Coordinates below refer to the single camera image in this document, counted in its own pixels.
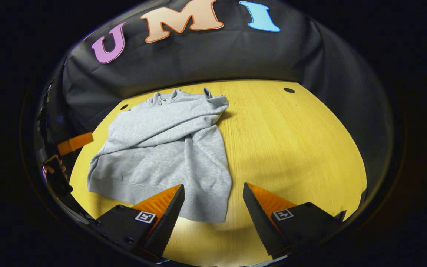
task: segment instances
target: letter m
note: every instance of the letter m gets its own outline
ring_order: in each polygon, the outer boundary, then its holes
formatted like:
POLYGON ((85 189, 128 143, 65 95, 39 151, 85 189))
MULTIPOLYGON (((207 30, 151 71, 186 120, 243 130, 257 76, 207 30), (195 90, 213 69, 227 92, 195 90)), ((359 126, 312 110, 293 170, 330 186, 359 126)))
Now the letter m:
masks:
POLYGON ((141 16, 148 21, 149 36, 147 43, 164 39, 171 34, 162 28, 162 24, 173 29, 177 33, 185 30, 187 23, 192 17, 191 30, 219 29, 224 26, 217 20, 213 3, 215 0, 192 0, 185 5, 182 11, 177 12, 168 7, 161 7, 141 16))

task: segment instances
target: orange gripper pad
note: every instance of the orange gripper pad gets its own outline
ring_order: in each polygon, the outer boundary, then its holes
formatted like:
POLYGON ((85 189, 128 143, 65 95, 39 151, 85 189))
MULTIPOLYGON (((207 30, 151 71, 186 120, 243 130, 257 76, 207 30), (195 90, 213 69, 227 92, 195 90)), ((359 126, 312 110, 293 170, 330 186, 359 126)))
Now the orange gripper pad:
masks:
POLYGON ((178 184, 131 207, 139 211, 154 213, 158 217, 153 227, 151 228, 151 231, 149 231, 148 235, 152 232, 154 228, 156 228, 156 225, 158 225, 159 221, 164 215, 164 212, 168 208, 169 204, 171 203, 171 200, 174 198, 180 186, 181 185, 178 184))
POLYGON ((93 142, 93 135, 91 132, 87 132, 86 134, 79 135, 61 142, 57 145, 57 148, 59 150, 59 154, 64 156, 91 142, 93 142))
POLYGON ((273 212, 285 210, 286 208, 292 208, 297 205, 290 201, 287 201, 286 199, 283 199, 282 197, 276 194, 271 193, 270 191, 266 191, 261 187, 255 186, 250 183, 246 184, 248 184, 248 187, 253 192, 254 196, 258 200, 259 204, 261 205, 261 208, 266 213, 271 223, 274 225, 274 227, 276 227, 276 229, 279 230, 279 228, 276 226, 273 219, 271 218, 273 212))

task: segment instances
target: black fabric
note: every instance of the black fabric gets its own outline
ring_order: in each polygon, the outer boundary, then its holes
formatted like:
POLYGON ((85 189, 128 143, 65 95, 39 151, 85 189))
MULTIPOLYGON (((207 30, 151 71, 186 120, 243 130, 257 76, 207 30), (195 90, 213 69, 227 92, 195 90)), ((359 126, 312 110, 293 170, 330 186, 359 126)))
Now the black fabric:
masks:
POLYGON ((348 44, 321 24, 281 2, 255 1, 269 7, 281 32, 248 26, 251 16, 236 1, 213 3, 224 27, 185 31, 154 43, 140 16, 159 7, 181 11, 187 0, 150 1, 111 20, 70 51, 63 71, 67 118, 78 134, 93 131, 120 101, 161 88, 229 79, 272 79, 301 83, 344 124, 362 155, 367 187, 387 169, 393 148, 393 118, 383 87, 348 44), (91 45, 125 22, 125 48, 108 64, 95 58, 91 45))
MULTIPOLYGON (((38 118, 46 122, 42 123, 42 125, 46 126, 46 131, 39 132, 37 126, 35 125, 34 127, 34 152, 39 155, 41 163, 47 159, 47 156, 51 156, 46 154, 47 148, 43 149, 44 140, 42 135, 44 135, 49 144, 56 146, 60 142, 85 133, 81 125, 74 125, 77 121, 68 118, 68 105, 62 91, 62 74, 65 62, 65 58, 61 59, 56 68, 54 68, 49 82, 43 89, 43 100, 37 109, 40 111, 43 106, 46 107, 46 115, 38 118)), ((64 166, 66 166, 65 174, 67 174, 69 181, 79 153, 80 150, 77 150, 61 157, 64 166)))

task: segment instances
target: gray sweatshirt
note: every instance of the gray sweatshirt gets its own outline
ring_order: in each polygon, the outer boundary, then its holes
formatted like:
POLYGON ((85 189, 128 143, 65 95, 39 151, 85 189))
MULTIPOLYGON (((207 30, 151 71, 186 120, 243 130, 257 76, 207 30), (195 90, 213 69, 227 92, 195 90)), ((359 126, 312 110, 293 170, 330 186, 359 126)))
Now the gray sweatshirt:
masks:
POLYGON ((227 107, 227 97, 207 88, 201 95, 178 89, 121 112, 90 162, 88 190, 137 204, 184 184, 180 216, 224 222, 232 179, 215 123, 227 107))

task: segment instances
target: wooden table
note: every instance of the wooden table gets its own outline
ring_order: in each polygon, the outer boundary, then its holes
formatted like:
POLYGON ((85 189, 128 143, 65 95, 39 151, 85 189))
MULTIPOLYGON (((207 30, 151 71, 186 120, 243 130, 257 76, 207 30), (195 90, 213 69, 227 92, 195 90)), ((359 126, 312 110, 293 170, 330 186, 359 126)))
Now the wooden table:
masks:
MULTIPOLYGON (((178 218, 164 257, 179 262, 230 267, 271 260, 242 199, 244 182, 260 186, 295 203, 312 202, 335 216, 358 207, 366 188, 360 153, 340 121, 298 83, 239 80, 181 86, 187 93, 225 94, 230 106, 217 122, 224 137, 232 176, 225 223, 178 218), (283 88, 290 88, 288 93, 283 88)), ((159 90, 171 93, 177 88, 159 90)), ((154 92, 123 100, 93 132, 72 171, 73 196, 94 218, 117 204, 87 191, 91 158, 108 135, 116 115, 147 100, 154 92)))

